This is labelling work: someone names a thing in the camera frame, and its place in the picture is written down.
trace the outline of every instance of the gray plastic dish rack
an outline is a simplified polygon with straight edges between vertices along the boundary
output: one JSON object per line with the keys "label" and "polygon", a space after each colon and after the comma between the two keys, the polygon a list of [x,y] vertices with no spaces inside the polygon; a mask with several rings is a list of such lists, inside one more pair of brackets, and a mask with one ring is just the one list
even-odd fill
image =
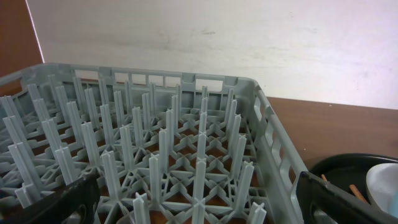
{"label": "gray plastic dish rack", "polygon": [[97,170],[95,223],[303,223],[307,168],[252,79],[45,63],[0,79],[15,82],[0,98],[3,218]]}

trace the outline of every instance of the brown tabletop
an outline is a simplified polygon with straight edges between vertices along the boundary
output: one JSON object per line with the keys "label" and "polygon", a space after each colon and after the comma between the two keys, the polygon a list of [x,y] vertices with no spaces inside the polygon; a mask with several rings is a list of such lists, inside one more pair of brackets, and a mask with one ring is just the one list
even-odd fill
{"label": "brown tabletop", "polygon": [[398,110],[269,98],[305,165],[362,152],[398,157]]}

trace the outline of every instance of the black round container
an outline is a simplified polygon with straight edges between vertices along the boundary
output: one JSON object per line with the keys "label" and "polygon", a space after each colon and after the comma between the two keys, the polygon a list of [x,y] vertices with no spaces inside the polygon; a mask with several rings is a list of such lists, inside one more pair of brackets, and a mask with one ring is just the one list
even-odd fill
{"label": "black round container", "polygon": [[398,159],[375,154],[341,154],[322,160],[310,169],[310,172],[321,176],[322,174],[328,181],[353,195],[349,189],[354,184],[367,201],[366,193],[366,174],[375,165],[383,163],[398,163]]}

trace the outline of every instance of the wooden stick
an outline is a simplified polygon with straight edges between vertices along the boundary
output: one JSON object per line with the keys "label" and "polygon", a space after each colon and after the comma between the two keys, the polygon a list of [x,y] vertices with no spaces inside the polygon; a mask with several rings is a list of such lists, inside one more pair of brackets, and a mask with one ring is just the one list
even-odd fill
{"label": "wooden stick", "polygon": [[322,174],[321,177],[322,177],[322,179],[323,179],[324,181],[328,182],[328,179],[326,179],[325,175]]}
{"label": "wooden stick", "polygon": [[363,195],[361,194],[361,192],[359,192],[359,190],[355,187],[355,185],[351,184],[349,186],[349,188],[354,193],[356,198],[360,199],[361,201],[363,201],[365,203],[368,203],[368,201],[363,197]]}

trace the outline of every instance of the white wall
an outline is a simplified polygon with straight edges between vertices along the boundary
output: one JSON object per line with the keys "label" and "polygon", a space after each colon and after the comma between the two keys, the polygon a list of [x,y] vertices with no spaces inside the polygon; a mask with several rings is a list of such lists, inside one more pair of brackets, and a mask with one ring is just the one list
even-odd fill
{"label": "white wall", "polygon": [[396,0],[28,0],[46,62],[256,79],[267,96],[398,109]]}

